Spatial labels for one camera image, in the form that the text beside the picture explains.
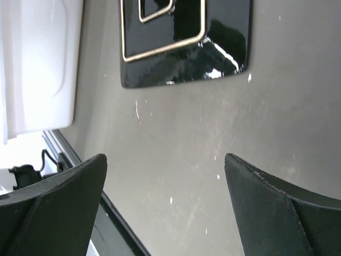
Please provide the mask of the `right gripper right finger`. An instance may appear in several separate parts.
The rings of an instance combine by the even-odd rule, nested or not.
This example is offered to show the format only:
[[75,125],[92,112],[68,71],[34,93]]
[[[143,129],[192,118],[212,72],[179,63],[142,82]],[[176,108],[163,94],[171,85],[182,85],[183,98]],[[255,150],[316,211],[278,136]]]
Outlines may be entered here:
[[235,154],[226,154],[224,169],[245,255],[340,255],[340,200]]

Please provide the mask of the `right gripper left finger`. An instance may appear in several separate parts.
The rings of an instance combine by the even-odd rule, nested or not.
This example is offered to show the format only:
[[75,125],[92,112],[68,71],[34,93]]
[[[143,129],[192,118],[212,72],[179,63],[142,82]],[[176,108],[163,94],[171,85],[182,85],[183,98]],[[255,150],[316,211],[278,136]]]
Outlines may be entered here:
[[107,174],[97,154],[1,196],[1,255],[86,255]]

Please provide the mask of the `black square plate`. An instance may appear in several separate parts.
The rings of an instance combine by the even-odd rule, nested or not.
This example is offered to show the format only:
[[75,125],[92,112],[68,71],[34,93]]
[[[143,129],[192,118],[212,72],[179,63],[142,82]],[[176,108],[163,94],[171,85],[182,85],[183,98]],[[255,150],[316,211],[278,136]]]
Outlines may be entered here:
[[251,0],[119,1],[123,88],[224,78],[247,70]]

